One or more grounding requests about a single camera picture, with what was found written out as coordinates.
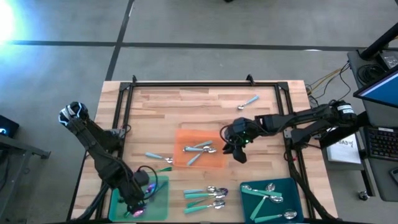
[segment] black cable bundle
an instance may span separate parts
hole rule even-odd
[[[358,69],[358,80],[362,85],[366,85],[379,78],[385,72],[385,69],[378,64],[363,65]]]

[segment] computer monitor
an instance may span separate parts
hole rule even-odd
[[[354,97],[398,108],[398,65],[360,88]]]

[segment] concrete floor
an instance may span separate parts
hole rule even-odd
[[[11,39],[115,42],[127,2],[9,1],[16,17]],[[394,0],[136,0],[124,41],[365,47],[397,21]],[[95,116],[113,50],[0,45],[0,114],[20,124],[18,139],[52,151],[47,161],[32,158],[11,217],[28,223],[66,219],[83,148],[57,115],[81,101]],[[258,80],[311,83],[346,61],[343,51],[122,48],[112,80],[133,74],[140,80],[242,80],[250,73]],[[356,89],[349,71],[343,77]],[[336,79],[320,103],[347,90]],[[345,100],[364,110],[360,100]],[[357,199],[356,192],[364,190],[360,172],[329,170],[328,176],[340,218],[396,223],[398,203]]]

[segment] wooden table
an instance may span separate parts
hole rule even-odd
[[[294,111],[309,109],[304,82],[283,82],[289,83]],[[119,84],[120,82],[104,82],[95,118],[95,122],[103,129],[110,129],[112,126]],[[259,95],[259,100],[243,111],[236,109],[237,105],[254,95]],[[124,105],[125,102],[122,103],[121,120],[124,116]],[[148,158],[144,153],[172,157],[176,129],[219,130],[241,116],[253,119],[255,115],[276,113],[278,109],[275,91],[270,87],[135,87],[129,116],[132,129],[126,136],[123,160],[132,170],[144,164],[161,169],[167,166],[164,161]],[[170,178],[169,217],[165,222],[243,222],[239,184],[250,180],[289,177],[287,162],[283,158],[284,151],[282,134],[277,134],[273,137],[257,138],[254,143],[249,144],[246,147],[248,161],[245,164],[228,156],[225,169],[176,167],[172,172],[162,173]],[[321,150],[306,148],[303,150],[303,157],[312,192],[328,212],[337,217]],[[94,161],[89,157],[84,163],[72,218],[84,212],[98,193],[100,185],[101,180],[95,171]],[[229,189],[228,196],[224,198],[225,208],[184,215],[183,209],[188,200],[184,199],[182,191],[203,189],[208,185]],[[305,197],[301,189],[299,191],[307,217]],[[104,204],[104,217],[108,215],[108,207],[109,192]]]

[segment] black keyboard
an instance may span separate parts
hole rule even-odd
[[[364,128],[370,157],[398,161],[398,130]]]

